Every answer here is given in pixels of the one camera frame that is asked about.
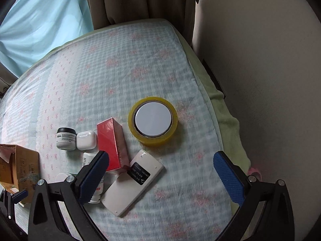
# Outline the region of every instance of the bed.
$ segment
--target bed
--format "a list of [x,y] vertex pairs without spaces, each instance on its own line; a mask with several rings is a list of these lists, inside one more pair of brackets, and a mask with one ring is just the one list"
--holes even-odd
[[[157,148],[141,145],[127,124],[131,106],[147,96],[170,101],[179,116],[173,138]],[[56,148],[57,129],[95,130],[110,117],[123,126],[130,159],[143,148],[165,170],[122,217],[85,204],[101,232],[109,240],[215,240],[237,206],[213,168],[213,154],[224,150],[245,173],[250,162],[223,94],[165,20],[109,26],[52,50],[0,102],[0,142],[38,151],[41,178],[53,182],[58,173],[77,173],[82,159],[81,151]],[[105,189],[114,180],[106,175]],[[27,232],[29,206],[15,210]]]

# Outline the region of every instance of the brown curtain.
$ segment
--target brown curtain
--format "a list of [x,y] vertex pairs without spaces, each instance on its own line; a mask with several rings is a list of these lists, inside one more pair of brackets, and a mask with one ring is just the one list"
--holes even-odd
[[128,21],[164,18],[191,44],[198,0],[88,0],[94,29]]
[[17,77],[0,63],[0,98],[16,80]]

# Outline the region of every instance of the blue gingham fabric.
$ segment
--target blue gingham fabric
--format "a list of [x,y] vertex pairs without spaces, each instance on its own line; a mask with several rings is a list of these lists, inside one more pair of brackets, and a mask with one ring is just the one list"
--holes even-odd
[[[102,204],[85,204],[102,233],[108,240],[215,240],[231,207],[212,164],[222,150],[217,120],[195,79],[168,22],[102,30],[45,57],[10,88],[0,103],[1,143],[37,150],[41,178],[53,182],[58,173],[77,173],[82,160],[81,151],[56,148],[57,129],[96,130],[114,117],[123,126],[129,158],[143,148],[165,169],[122,217]],[[158,148],[140,144],[127,124],[131,107],[147,96],[168,100],[179,116],[174,137]],[[105,188],[114,179],[106,174]],[[28,208],[16,207],[26,231]]]

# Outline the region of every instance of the white remote control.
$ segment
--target white remote control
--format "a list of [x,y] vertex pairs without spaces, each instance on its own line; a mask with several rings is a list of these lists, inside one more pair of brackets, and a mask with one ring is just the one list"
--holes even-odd
[[122,173],[102,196],[101,202],[115,216],[120,216],[147,188],[163,164],[144,150],[130,162],[130,170]]

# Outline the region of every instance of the roll of tape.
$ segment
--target roll of tape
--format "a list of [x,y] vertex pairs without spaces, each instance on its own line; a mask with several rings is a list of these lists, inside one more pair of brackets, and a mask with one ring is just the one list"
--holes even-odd
[[137,102],[129,112],[131,133],[146,146],[159,146],[174,134],[178,124],[173,105],[160,97],[147,97]]

